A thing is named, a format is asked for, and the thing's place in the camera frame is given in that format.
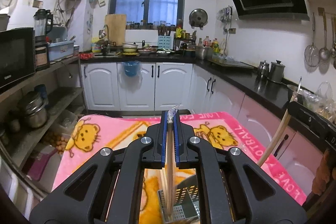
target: wooden stick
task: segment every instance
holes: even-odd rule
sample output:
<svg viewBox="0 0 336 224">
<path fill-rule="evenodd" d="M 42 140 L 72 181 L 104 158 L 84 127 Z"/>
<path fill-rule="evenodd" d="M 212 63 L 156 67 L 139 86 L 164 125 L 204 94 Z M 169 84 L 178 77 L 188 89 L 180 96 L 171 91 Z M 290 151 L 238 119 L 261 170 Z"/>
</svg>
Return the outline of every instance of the wooden stick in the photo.
<svg viewBox="0 0 336 224">
<path fill-rule="evenodd" d="M 166 146 L 166 162 L 167 162 L 167 214 L 173 212 L 174 193 L 174 153 L 173 153 L 173 123 L 167 124 L 167 146 Z"/>
<path fill-rule="evenodd" d="M 290 100 L 290 102 L 297 100 L 297 92 L 293 92 L 292 98 Z M 274 147 L 277 145 L 277 143 L 279 142 L 283 132 L 285 131 L 286 127 L 288 126 L 288 123 L 291 119 L 291 116 L 288 114 L 288 110 L 286 109 L 285 115 L 283 116 L 280 125 L 274 135 L 274 137 L 271 140 L 271 143 L 268 145 L 268 147 L 266 148 L 265 152 L 263 153 L 263 155 L 261 156 L 261 158 L 258 160 L 258 166 L 261 167 L 264 162 L 267 160 L 267 158 L 269 157 L 269 155 L 272 153 Z"/>
</svg>

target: cartoon bear print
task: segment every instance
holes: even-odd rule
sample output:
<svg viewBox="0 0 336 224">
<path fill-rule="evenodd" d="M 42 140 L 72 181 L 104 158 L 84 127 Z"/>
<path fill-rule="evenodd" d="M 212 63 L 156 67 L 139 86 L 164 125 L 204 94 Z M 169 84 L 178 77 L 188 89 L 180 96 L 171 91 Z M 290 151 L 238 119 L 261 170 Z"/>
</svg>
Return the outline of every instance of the cartoon bear print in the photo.
<svg viewBox="0 0 336 224">
<path fill-rule="evenodd" d="M 219 149 L 238 145 L 238 142 L 224 126 L 209 128 L 208 125 L 209 122 L 205 122 L 199 128 L 194 128 L 195 135 L 207 140 L 213 147 Z"/>
<path fill-rule="evenodd" d="M 80 120 L 71 134 L 71 138 L 66 147 L 66 150 L 70 152 L 71 158 L 74 156 L 72 152 L 74 146 L 84 152 L 90 152 L 93 149 L 93 144 L 98 142 L 100 127 L 97 124 L 85 123 L 90 119 L 91 118 Z"/>
</svg>

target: metal basket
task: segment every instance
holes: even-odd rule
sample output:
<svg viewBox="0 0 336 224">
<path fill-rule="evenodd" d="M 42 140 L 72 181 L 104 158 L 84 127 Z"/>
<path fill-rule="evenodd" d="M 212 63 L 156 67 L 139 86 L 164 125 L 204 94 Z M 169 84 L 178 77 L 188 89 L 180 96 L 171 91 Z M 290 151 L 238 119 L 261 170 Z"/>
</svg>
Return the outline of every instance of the metal basket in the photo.
<svg viewBox="0 0 336 224">
<path fill-rule="evenodd" d="M 200 210 L 198 202 L 197 177 L 193 175 L 177 185 L 173 213 L 169 216 L 166 212 L 166 201 L 163 191 L 157 192 L 160 201 L 162 219 L 168 223 L 192 223 L 199 219 Z"/>
</svg>

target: blue plastic basket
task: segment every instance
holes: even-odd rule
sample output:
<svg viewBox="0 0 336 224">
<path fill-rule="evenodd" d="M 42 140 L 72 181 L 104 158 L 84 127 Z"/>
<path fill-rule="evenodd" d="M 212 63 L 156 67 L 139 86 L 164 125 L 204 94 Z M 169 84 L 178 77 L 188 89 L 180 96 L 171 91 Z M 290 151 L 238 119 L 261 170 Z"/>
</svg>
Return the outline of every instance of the blue plastic basket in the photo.
<svg viewBox="0 0 336 224">
<path fill-rule="evenodd" d="M 139 71 L 139 66 L 140 66 L 139 61 L 123 62 L 124 71 L 128 77 L 136 76 Z"/>
</svg>

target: cabinet door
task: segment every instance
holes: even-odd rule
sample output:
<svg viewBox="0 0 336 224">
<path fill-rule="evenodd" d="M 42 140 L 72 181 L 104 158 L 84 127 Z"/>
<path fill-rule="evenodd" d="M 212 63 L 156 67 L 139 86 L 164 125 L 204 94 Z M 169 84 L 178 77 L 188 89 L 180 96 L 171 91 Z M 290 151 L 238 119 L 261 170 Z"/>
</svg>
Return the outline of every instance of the cabinet door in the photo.
<svg viewBox="0 0 336 224">
<path fill-rule="evenodd" d="M 118 63 L 118 88 L 121 110 L 154 111 L 155 63 L 141 63 L 141 74 L 128 77 Z"/>
<path fill-rule="evenodd" d="M 237 120 L 254 135 L 255 138 L 266 148 L 271 142 L 275 132 L 280 125 L 281 120 L 269 112 L 267 109 L 259 105 L 250 97 L 244 97 L 243 104 Z M 281 136 L 279 144 L 274 148 L 273 154 L 283 140 L 281 147 L 277 151 L 276 158 L 279 158 L 285 151 L 286 147 L 292 140 L 295 131 L 287 127 Z"/>
<path fill-rule="evenodd" d="M 155 110 L 189 108 L 192 64 L 156 63 Z"/>
<path fill-rule="evenodd" d="M 82 65 L 82 75 L 88 109 L 120 110 L 117 63 Z"/>
<path fill-rule="evenodd" d="M 209 88 L 210 100 L 207 112 L 225 111 L 237 118 L 244 100 L 244 92 L 218 77 L 210 82 Z"/>
<path fill-rule="evenodd" d="M 211 80 L 214 76 L 199 66 L 194 66 L 189 95 L 190 108 L 194 113 L 205 113 L 209 102 Z"/>
<path fill-rule="evenodd" d="M 279 162 L 308 195 L 322 157 L 323 153 L 297 131 Z"/>
</svg>

